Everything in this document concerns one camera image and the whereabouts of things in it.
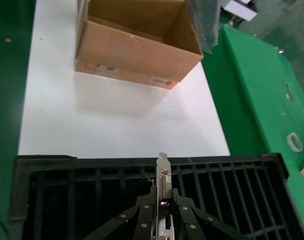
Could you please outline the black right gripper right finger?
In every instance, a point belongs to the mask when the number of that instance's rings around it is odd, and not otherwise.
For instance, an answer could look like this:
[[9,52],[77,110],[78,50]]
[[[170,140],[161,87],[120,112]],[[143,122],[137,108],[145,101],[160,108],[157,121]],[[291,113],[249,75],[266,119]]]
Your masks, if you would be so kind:
[[179,240],[248,240],[249,237],[196,207],[192,198],[172,189],[171,213]]

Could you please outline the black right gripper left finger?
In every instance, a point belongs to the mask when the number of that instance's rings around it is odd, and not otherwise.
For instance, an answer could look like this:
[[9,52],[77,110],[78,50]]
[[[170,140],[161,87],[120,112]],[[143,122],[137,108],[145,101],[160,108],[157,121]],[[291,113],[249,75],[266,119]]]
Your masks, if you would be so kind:
[[134,206],[118,213],[85,237],[86,240],[151,240],[155,233],[157,188],[140,195]]

